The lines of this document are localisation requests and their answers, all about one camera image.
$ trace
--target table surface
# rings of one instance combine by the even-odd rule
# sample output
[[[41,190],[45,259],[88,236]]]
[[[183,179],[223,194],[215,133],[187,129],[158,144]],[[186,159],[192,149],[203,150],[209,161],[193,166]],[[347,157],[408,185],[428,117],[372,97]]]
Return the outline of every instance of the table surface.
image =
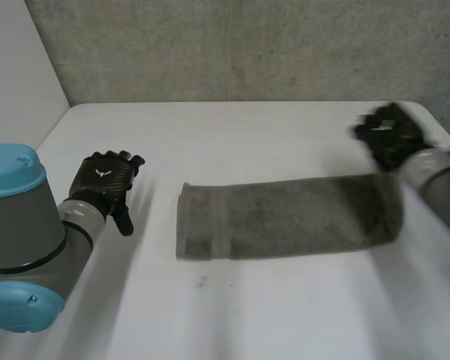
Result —
[[[67,306],[0,359],[450,359],[450,280],[391,245],[266,260],[175,258],[184,182],[231,185],[373,170],[350,126],[377,102],[114,103],[70,109],[39,148],[57,203],[95,151],[142,155],[135,234],[109,221]],[[430,137],[450,136],[403,105]]]

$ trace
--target blue joint cap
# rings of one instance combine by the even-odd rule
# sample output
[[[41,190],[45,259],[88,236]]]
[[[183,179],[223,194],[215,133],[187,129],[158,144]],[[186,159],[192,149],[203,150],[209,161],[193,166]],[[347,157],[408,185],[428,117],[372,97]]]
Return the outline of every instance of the blue joint cap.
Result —
[[[0,197],[35,189],[47,177],[33,148],[21,144],[0,144]]]
[[[0,329],[41,332],[62,312],[65,300],[55,291],[25,281],[0,281]]]

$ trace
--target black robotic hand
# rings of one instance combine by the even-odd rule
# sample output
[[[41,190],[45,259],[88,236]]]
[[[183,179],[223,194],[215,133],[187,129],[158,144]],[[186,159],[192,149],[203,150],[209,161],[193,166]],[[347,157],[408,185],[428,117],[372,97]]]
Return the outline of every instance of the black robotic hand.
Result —
[[[411,155],[433,147],[419,125],[396,103],[364,116],[353,132],[382,171],[397,170]]]
[[[111,215],[123,236],[134,233],[134,225],[125,204],[138,169],[145,163],[139,155],[126,151],[116,154],[95,152],[80,166],[70,187],[69,200],[82,200],[95,206],[107,219]]]

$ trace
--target white wall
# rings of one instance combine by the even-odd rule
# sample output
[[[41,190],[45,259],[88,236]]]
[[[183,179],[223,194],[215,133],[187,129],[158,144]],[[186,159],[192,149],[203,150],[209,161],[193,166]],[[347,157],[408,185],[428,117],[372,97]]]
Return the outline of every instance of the white wall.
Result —
[[[0,0],[0,142],[37,148],[68,102],[23,0]]]

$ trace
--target folded towel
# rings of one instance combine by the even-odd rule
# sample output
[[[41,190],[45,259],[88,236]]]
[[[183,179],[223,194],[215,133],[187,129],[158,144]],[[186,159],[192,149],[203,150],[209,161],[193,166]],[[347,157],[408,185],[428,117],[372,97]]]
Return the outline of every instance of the folded towel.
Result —
[[[393,175],[190,186],[178,199],[176,256],[259,259],[357,251],[393,241],[403,218]]]

